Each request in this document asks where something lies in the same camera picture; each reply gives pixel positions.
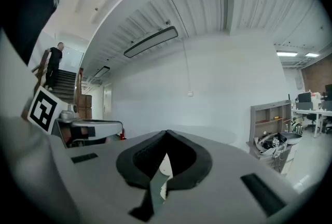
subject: computer monitor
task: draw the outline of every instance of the computer monitor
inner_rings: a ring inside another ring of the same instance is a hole
[[[332,101],[332,84],[325,86],[325,91],[327,97],[325,98],[326,101]]]
[[[299,102],[311,102],[311,92],[299,93],[297,97]]]

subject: illuminated ceiling light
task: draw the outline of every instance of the illuminated ceiling light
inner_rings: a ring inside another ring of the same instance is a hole
[[[101,77],[102,75],[104,75],[106,72],[109,71],[109,67],[108,66],[104,66],[102,69],[100,69],[95,75],[94,77]]]
[[[276,53],[278,56],[297,56],[297,52],[277,51]]]
[[[310,53],[310,52],[308,52],[307,54],[306,54],[306,56],[308,56],[308,57],[317,57],[317,56],[320,56],[319,54],[316,54],[316,53]]]
[[[141,40],[138,44],[135,44],[133,47],[129,48],[123,53],[124,56],[132,58],[135,55],[155,46],[164,41],[176,38],[178,36],[177,30],[174,26],[168,27],[162,31],[155,33],[147,37],[146,39]]]

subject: brick wall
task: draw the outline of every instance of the brick wall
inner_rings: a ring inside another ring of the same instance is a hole
[[[332,84],[332,54],[302,69],[306,91],[324,92],[325,85]]]

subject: staircase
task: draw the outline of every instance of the staircase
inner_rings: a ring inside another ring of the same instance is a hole
[[[53,90],[50,92],[64,102],[74,103],[75,78],[75,73],[59,70]]]

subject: black pants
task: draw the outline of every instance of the black pants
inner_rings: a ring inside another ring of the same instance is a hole
[[[58,75],[59,66],[49,65],[46,72],[46,84],[49,88],[53,88],[57,75]]]

